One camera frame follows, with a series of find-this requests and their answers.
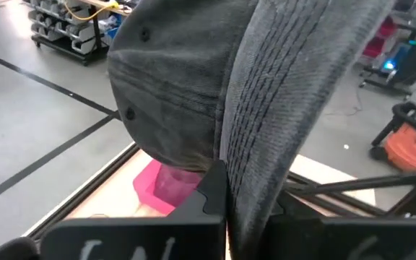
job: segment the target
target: gray floor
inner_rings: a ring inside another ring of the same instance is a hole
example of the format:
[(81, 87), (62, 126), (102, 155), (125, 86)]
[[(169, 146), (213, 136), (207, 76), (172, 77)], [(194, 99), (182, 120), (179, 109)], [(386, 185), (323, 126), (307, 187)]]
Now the gray floor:
[[(28, 8), (17, 0), (0, 0), (0, 5), (0, 59), (116, 110), (105, 62), (83, 67), (49, 48), (36, 48)], [(398, 174), (371, 160), (367, 151), (402, 98), (359, 89), (360, 80), (353, 69), (340, 82), (301, 154), (358, 178)], [(0, 187), (107, 116), (0, 65)], [(25, 232), (130, 142), (121, 122), (113, 119), (1, 192), (0, 243)], [(387, 209), (408, 190), (377, 190), (377, 205)]]
[[(28, 8), (17, 1), (2, 3), (0, 59), (116, 110), (105, 61), (83, 67), (49, 48), (36, 48)], [(132, 141), (112, 119), (45, 164), (33, 164), (107, 116), (0, 65), (0, 244), (23, 234)], [(4, 191), (7, 180), (33, 168)]]

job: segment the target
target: gray baseball cap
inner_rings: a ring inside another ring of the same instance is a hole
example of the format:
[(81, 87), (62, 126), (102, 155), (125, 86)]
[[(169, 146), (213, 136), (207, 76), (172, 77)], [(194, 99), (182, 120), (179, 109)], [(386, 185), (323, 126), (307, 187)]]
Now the gray baseball cap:
[(338, 80), (394, 0), (142, 0), (108, 54), (124, 125), (167, 165), (229, 175), (230, 250), (251, 259)]

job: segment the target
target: blue light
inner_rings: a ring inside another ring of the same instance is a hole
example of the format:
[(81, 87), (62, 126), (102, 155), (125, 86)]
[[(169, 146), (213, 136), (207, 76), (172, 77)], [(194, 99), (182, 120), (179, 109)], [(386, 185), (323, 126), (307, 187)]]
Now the blue light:
[(391, 61), (387, 61), (384, 63), (383, 68), (385, 69), (394, 69), (394, 64)]

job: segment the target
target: orange shop vacuum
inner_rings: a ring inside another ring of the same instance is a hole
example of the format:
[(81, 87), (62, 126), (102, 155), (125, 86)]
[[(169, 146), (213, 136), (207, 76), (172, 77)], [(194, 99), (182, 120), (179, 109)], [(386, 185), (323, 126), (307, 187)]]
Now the orange shop vacuum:
[(372, 141), (370, 156), (402, 171), (416, 171), (416, 104), (402, 103), (392, 110), (392, 120)]

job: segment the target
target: pink object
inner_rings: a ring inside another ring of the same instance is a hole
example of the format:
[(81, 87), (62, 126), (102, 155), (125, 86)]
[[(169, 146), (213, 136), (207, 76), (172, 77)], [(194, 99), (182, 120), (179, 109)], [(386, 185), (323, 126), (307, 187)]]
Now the pink object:
[(396, 32), (397, 26), (393, 19), (387, 17), (376, 32), (375, 37), (368, 42), (363, 51), (363, 56), (376, 58), (383, 53), (386, 41)]
[(190, 195), (201, 179), (196, 173), (152, 160), (134, 179), (133, 186), (141, 203), (168, 215)]

